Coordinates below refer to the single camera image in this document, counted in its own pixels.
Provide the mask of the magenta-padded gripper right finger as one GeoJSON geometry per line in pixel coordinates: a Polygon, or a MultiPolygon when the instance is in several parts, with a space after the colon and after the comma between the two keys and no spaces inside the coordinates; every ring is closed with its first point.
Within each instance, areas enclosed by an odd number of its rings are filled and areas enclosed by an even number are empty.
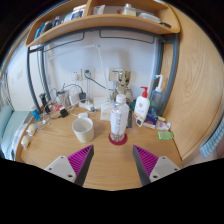
{"type": "Polygon", "coordinates": [[[180,170],[168,157],[158,157],[136,145],[133,146],[133,157],[143,186],[180,170]]]}

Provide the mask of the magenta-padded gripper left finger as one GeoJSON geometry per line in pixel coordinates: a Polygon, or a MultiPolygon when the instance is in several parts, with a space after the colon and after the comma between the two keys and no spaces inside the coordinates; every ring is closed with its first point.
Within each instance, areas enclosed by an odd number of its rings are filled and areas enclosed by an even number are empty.
{"type": "Polygon", "coordinates": [[[56,176],[82,186],[94,155],[94,146],[89,145],[70,156],[59,156],[45,168],[56,176]]]}

